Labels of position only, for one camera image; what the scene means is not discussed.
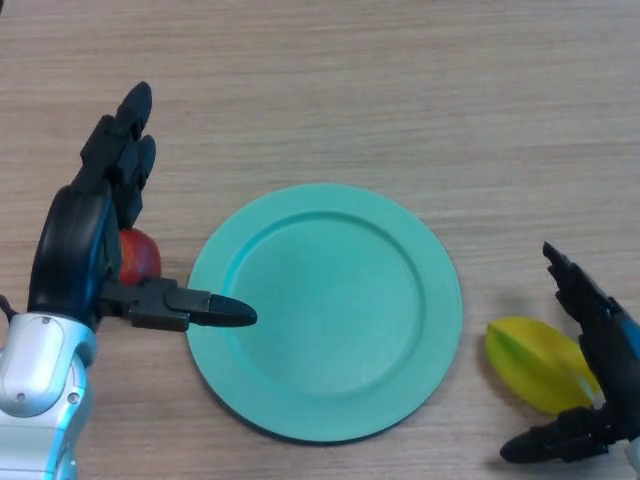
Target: wood grain surface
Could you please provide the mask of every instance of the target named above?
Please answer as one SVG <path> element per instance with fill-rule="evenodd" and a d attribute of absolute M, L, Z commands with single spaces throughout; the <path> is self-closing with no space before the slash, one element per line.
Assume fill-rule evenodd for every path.
<path fill-rule="evenodd" d="M 504 314 L 575 333 L 544 240 L 640 316 L 639 47 L 636 0 L 6 0 L 0 291 L 14 307 L 52 196 L 140 80 L 158 156 L 139 227 L 166 275 L 186 282 L 248 201 L 335 181 L 416 212 L 464 290 L 438 392 L 388 433 L 336 448 L 248 430 L 212 401 L 182 335 L 105 322 L 81 478 L 632 478 L 622 446 L 577 465 L 502 463 L 505 440 L 548 419 L 496 380 L 482 338 Z"/>

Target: green plastic plate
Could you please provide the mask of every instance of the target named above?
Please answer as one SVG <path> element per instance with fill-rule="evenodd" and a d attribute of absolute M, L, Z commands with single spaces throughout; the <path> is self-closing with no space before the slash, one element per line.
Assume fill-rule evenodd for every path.
<path fill-rule="evenodd" d="M 192 325 L 215 395 L 262 431 L 347 442 L 418 409 L 451 365 L 462 326 L 455 270 L 411 212 L 355 187 L 262 197 L 200 253 L 190 288 L 242 300 L 258 323 Z"/>

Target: apple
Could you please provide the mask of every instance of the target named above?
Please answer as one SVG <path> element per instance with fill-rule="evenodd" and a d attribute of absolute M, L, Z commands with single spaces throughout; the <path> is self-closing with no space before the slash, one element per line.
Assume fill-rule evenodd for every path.
<path fill-rule="evenodd" d="M 120 230 L 122 269 L 120 283 L 136 285 L 149 277 L 162 274 L 160 250 L 156 242 L 144 232 L 132 228 Z"/>

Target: wooden table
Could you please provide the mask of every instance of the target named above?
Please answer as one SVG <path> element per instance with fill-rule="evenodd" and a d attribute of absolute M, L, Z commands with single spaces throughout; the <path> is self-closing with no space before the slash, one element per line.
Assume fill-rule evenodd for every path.
<path fill-rule="evenodd" d="M 622 446 L 579 465 L 502 463 L 503 441 L 547 418 L 505 390 L 482 342 L 504 314 L 575 333 L 544 240 L 640 315 L 639 46 L 636 0 L 6 0 L 0 291 L 14 306 L 52 196 L 139 80 L 158 143 L 139 226 L 166 275 L 185 282 L 211 232 L 255 197 L 336 181 L 420 215 L 464 289 L 459 355 L 437 394 L 338 448 L 249 431 L 212 401 L 182 335 L 106 321 L 81 478 L 632 478 Z"/>

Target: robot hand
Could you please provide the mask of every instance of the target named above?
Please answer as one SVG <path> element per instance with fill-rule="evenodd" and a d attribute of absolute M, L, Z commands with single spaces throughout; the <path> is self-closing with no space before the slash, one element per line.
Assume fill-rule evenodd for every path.
<path fill-rule="evenodd" d="M 115 116 L 98 122 L 82 167 L 56 194 L 35 254 L 27 313 L 4 297 L 9 320 L 0 352 L 0 480 L 75 480 L 75 446 L 92 411 L 87 370 L 105 316 L 134 327 L 184 332 L 199 325 L 242 327 L 256 312 L 234 299 L 152 278 L 118 282 L 121 229 L 142 210 L 155 142 L 142 137 L 151 89 L 140 83 Z"/>
<path fill-rule="evenodd" d="M 605 404 L 562 412 L 512 439 L 500 453 L 512 463 L 573 462 L 607 453 L 609 445 L 627 439 L 627 457 L 640 472 L 640 327 L 578 265 L 548 243 L 543 254 L 558 285 L 556 298 L 580 324 L 580 348 Z"/>

